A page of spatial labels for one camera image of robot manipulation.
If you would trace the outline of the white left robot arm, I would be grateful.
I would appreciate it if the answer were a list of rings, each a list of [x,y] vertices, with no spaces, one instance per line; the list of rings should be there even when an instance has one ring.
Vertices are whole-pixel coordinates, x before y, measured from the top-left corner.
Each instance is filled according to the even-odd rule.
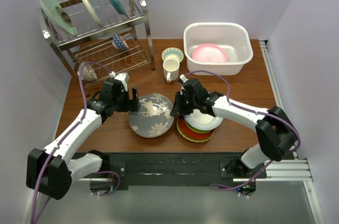
[[[110,171],[108,157],[96,150],[84,157],[72,157],[82,143],[115,112],[138,111],[140,103],[137,88],[128,92],[128,74],[119,73],[104,81],[81,109],[78,117],[52,143],[42,150],[33,149],[28,155],[26,186],[59,200],[73,182],[89,175],[105,177]]]

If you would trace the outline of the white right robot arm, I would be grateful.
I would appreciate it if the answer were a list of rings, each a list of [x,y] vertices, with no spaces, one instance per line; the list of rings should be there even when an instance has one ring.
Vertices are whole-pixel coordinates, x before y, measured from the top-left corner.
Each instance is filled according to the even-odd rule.
[[[258,143],[233,159],[227,171],[247,178],[265,161],[279,162],[292,149],[300,146],[300,137],[284,110],[253,107],[218,92],[208,92],[196,78],[178,79],[181,90],[175,94],[171,116],[182,116],[191,127],[207,131],[228,119],[256,132]]]

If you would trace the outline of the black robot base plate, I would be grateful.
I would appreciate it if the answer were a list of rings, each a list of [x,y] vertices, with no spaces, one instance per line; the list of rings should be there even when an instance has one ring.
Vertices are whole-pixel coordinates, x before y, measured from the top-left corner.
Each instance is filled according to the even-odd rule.
[[[235,171],[240,153],[106,153],[101,171],[121,177],[119,188],[131,186],[209,186],[236,185],[246,181],[263,164],[251,171]]]

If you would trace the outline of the grey reindeer plate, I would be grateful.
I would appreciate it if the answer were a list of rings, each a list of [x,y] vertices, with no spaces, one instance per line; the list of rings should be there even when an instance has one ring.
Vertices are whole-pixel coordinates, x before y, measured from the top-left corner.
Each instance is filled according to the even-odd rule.
[[[172,126],[170,115],[172,102],[164,95],[151,93],[139,97],[140,109],[128,113],[129,126],[143,138],[156,138],[165,134]]]

